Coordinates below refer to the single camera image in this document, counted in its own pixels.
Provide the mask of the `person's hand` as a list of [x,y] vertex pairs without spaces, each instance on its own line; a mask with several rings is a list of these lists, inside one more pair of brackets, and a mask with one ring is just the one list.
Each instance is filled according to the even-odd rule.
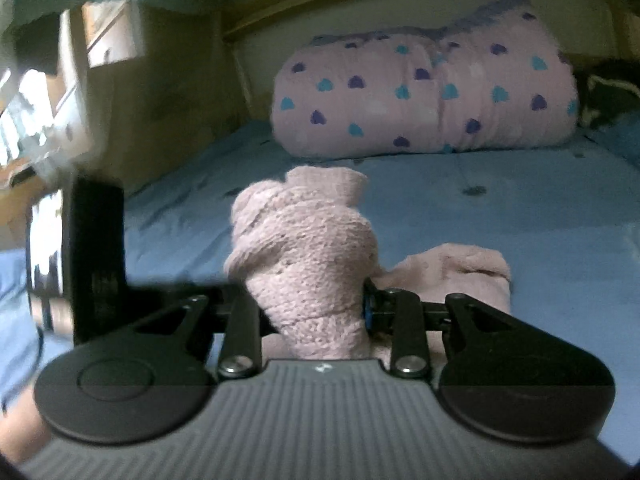
[[39,414],[34,384],[1,415],[0,432],[1,454],[14,465],[30,460],[49,444],[52,434]]

